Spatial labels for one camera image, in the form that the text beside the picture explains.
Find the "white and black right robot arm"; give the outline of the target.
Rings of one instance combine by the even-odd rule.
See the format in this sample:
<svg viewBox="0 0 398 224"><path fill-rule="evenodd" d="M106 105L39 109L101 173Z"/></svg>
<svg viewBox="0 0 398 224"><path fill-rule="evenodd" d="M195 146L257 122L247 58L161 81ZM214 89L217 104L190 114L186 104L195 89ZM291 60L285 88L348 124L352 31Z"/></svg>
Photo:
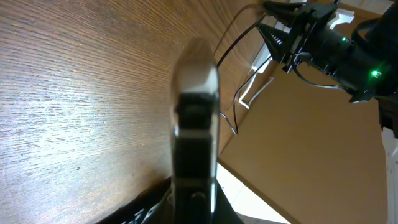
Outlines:
<svg viewBox="0 0 398 224"><path fill-rule="evenodd" d="M262 7L290 31L263 24L257 29L283 71L302 79L297 67L304 62L336 81L331 89L347 92L350 103L377 100L382 137L389 141L384 148L387 222L397 223L397 4L381 17L358 24L351 37L327 25L338 4L266 1Z"/></svg>

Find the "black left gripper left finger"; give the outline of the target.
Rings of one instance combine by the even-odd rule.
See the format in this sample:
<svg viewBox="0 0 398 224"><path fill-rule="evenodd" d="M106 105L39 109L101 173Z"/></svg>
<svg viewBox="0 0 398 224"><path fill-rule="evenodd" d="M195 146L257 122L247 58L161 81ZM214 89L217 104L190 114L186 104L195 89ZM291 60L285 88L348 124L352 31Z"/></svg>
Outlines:
<svg viewBox="0 0 398 224"><path fill-rule="evenodd" d="M171 185L171 178L141 192L133 201L119 208L98 224L142 223L149 210L157 205Z"/></svg>

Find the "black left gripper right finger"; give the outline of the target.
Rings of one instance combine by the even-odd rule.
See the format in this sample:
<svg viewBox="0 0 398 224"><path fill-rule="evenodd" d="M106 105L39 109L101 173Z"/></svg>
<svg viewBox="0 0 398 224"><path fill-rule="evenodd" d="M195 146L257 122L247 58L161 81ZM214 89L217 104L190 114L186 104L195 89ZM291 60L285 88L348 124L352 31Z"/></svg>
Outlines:
<svg viewBox="0 0 398 224"><path fill-rule="evenodd" d="M217 183L214 224L243 224L242 219L238 217L237 213L228 202L219 183Z"/></svg>

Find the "black Galaxy flip phone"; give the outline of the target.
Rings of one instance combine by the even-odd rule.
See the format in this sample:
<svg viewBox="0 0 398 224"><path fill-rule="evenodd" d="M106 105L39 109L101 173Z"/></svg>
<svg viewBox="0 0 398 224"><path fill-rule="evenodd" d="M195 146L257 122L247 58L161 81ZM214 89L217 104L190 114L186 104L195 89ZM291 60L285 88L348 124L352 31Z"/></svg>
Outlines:
<svg viewBox="0 0 398 224"><path fill-rule="evenodd" d="M219 75L209 42L191 39L174 66L170 87L174 223L213 221L219 108Z"/></svg>

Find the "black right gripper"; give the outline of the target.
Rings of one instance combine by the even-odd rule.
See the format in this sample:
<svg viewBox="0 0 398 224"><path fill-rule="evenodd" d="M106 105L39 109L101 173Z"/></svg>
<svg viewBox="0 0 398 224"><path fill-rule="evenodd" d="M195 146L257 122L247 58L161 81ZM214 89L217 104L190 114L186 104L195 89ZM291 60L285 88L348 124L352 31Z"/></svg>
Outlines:
<svg viewBox="0 0 398 224"><path fill-rule="evenodd" d="M302 52L316 32L327 27L327 23L338 8L338 4L318 3L283 3L264 1L262 7L268 15L275 17L290 28L285 32L275 27L260 23L256 26L264 39L271 57L285 64L283 70L289 73L295 54Z"/></svg>

